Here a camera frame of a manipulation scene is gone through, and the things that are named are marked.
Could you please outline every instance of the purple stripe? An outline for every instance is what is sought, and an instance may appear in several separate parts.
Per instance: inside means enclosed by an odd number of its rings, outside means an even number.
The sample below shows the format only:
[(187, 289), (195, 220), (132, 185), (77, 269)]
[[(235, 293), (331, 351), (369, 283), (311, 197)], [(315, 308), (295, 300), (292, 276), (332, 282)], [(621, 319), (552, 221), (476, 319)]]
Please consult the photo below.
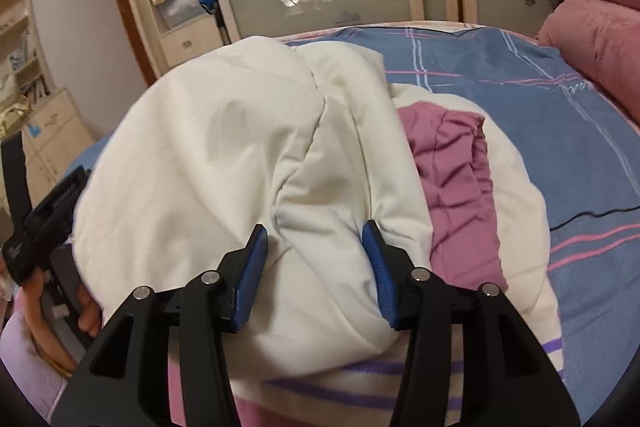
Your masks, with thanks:
[(546, 344), (542, 344), (542, 349), (545, 350), (546, 354), (553, 353), (554, 351), (559, 351), (562, 349), (562, 339), (555, 339), (552, 341), (548, 341)]
[[(463, 360), (451, 362), (452, 373), (462, 373), (465, 364)], [(404, 372), (404, 362), (380, 362), (379, 360), (364, 360), (363, 362), (351, 363), (343, 367), (345, 371), (355, 373), (365, 373), (366, 375), (394, 375), (402, 376)]]
[[(340, 403), (343, 405), (366, 407), (367, 409), (392, 411), (396, 405), (395, 397), (347, 393), (346, 391), (328, 389), (326, 387), (320, 387), (301, 380), (274, 380), (267, 382), (267, 384), (302, 396), (309, 396), (319, 400)], [(447, 410), (460, 409), (462, 409), (462, 398), (449, 398)]]

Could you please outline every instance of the purple fabric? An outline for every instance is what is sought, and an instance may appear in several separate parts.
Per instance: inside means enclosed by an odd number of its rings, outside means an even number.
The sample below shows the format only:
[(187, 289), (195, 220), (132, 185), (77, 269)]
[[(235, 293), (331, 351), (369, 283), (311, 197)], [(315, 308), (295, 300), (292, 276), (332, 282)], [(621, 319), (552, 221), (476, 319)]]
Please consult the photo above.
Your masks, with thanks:
[(37, 353), (21, 312), (11, 316), (2, 332), (0, 359), (29, 403), (50, 422), (66, 381)]
[(447, 283), (506, 289), (484, 117), (418, 102), (398, 110), (433, 224), (431, 268)]

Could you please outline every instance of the blue gripper pad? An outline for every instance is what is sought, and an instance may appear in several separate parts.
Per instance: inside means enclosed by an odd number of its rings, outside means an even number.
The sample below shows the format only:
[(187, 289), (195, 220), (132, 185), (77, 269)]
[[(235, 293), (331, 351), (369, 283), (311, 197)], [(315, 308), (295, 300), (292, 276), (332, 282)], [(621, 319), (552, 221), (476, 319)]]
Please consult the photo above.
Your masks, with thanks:
[(247, 248), (251, 247), (251, 251), (244, 265), (242, 275), (238, 280), (238, 285), (236, 285), (234, 314), (231, 317), (231, 324), (236, 328), (236, 331), (241, 330), (247, 320), (249, 320), (251, 308), (254, 305), (255, 294), (258, 291), (258, 283), (260, 282), (262, 269), (264, 268), (264, 262), (267, 259), (267, 229), (260, 226), (254, 233), (256, 232), (257, 238), (253, 246), (251, 245), (253, 237), (247, 245)]
[(378, 290), (378, 307), (380, 313), (392, 328), (398, 325), (398, 287), (386, 265), (384, 243), (376, 238), (377, 227), (373, 221), (368, 221), (362, 229), (362, 246), (369, 257), (376, 279)]

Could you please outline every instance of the black cable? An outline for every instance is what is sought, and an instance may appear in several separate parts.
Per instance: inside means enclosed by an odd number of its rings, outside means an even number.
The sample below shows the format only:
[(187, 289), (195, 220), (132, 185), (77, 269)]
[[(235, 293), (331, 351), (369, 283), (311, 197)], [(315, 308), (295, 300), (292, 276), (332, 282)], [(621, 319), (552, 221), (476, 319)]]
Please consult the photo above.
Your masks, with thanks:
[(554, 227), (549, 227), (549, 230), (551, 232), (555, 232), (556, 230), (559, 230), (562, 227), (565, 227), (573, 220), (578, 219), (579, 217), (582, 217), (582, 216), (604, 217), (604, 216), (609, 216), (609, 214), (615, 214), (617, 212), (633, 212), (634, 210), (640, 210), (640, 204), (638, 206), (632, 206), (631, 208), (612, 208), (611, 210), (607, 210), (607, 212), (603, 212), (602, 214), (596, 214), (595, 212), (591, 212), (587, 210), (586, 212), (580, 212), (580, 214), (575, 214), (574, 217), (570, 217), (569, 219), (567, 219), (566, 221), (563, 221), (559, 225), (556, 225)]

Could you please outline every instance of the blue bed sheet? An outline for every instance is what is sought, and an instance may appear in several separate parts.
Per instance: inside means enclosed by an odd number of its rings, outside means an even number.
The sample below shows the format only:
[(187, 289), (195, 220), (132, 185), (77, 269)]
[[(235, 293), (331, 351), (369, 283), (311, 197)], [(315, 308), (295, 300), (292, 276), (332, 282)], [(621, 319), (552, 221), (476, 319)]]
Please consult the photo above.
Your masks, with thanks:
[[(489, 112), (542, 191), (552, 231), (564, 379), (583, 421), (640, 342), (640, 137), (554, 48), (495, 28), (454, 34), (348, 28), (335, 40), (382, 53), (389, 82), (460, 95)], [(290, 42), (291, 45), (309, 42)], [(612, 210), (627, 209), (625, 212)], [(607, 214), (582, 216), (582, 212)]]

